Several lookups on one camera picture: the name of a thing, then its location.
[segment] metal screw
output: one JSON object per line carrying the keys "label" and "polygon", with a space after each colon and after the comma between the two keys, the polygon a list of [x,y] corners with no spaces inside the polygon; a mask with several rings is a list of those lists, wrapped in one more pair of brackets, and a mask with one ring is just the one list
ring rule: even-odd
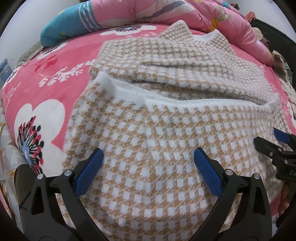
{"label": "metal screw", "polygon": [[233,175],[233,171],[230,170],[230,169],[227,169],[227,170],[225,171],[225,173],[226,173],[227,175],[229,175],[229,176]]}
{"label": "metal screw", "polygon": [[64,172],[64,175],[65,176],[70,176],[72,174],[72,171],[71,170],[66,170],[65,172]]}
{"label": "metal screw", "polygon": [[254,174],[254,178],[257,179],[257,180],[259,180],[259,179],[260,179],[260,175],[257,174],[257,173],[255,173],[255,174]]}
{"label": "metal screw", "polygon": [[41,180],[44,177],[44,175],[41,173],[37,176],[37,179]]}

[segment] blue gripper pad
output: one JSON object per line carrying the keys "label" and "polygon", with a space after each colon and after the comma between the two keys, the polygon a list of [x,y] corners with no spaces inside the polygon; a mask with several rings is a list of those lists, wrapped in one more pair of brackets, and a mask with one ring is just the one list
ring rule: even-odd
{"label": "blue gripper pad", "polygon": [[217,197],[220,197],[223,192],[222,181],[207,158],[199,149],[196,149],[194,152],[194,163],[200,171],[210,192]]}
{"label": "blue gripper pad", "polygon": [[290,140],[291,140],[288,133],[280,131],[280,130],[278,130],[276,128],[274,128],[274,136],[276,137],[276,139],[278,141],[281,141],[281,142],[283,142],[285,144],[289,143]]}
{"label": "blue gripper pad", "polygon": [[85,166],[85,168],[82,170],[82,172],[76,179],[75,194],[77,197],[86,194],[96,174],[101,168],[103,160],[103,151],[101,149],[98,149],[98,151],[92,156],[88,164]]}

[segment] tan and white sweater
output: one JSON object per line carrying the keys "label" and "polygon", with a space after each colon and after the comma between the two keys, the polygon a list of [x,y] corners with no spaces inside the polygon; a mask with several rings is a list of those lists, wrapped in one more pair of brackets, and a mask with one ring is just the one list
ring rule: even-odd
{"label": "tan and white sweater", "polygon": [[103,150],[104,165],[81,201],[108,239],[195,233],[217,200],[194,165],[197,147],[238,175],[259,173],[270,200],[280,192],[271,160],[253,145],[256,136],[278,144],[273,127],[289,131],[279,98],[219,32],[196,40],[179,21],[157,38],[108,41],[91,73],[63,165],[72,169]]}

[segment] white wall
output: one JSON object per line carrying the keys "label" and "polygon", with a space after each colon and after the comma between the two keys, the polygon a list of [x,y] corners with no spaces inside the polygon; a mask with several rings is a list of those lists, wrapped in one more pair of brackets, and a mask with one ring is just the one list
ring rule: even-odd
{"label": "white wall", "polygon": [[253,11],[256,18],[277,28],[296,42],[296,33],[280,8],[272,0],[228,0],[228,3],[238,3],[240,12],[246,15]]}
{"label": "white wall", "polygon": [[0,63],[7,58],[13,67],[24,52],[40,40],[42,28],[63,9],[79,0],[26,0],[0,37]]}

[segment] pink bedsheet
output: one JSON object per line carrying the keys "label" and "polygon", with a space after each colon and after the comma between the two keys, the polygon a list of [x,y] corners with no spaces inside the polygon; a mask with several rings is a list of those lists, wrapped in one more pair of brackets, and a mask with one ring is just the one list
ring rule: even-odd
{"label": "pink bedsheet", "polygon": [[[2,89],[5,115],[12,136],[37,172],[46,176],[62,173],[68,120],[76,100],[89,83],[89,68],[102,43],[118,38],[154,37],[167,27],[158,24],[126,26],[73,38],[15,69]],[[196,30],[192,33],[203,34]],[[287,106],[288,97],[273,70],[232,47],[239,57],[257,64],[264,72],[273,91],[280,96],[291,132],[296,134]],[[273,214],[276,214],[276,207],[274,205]]]}

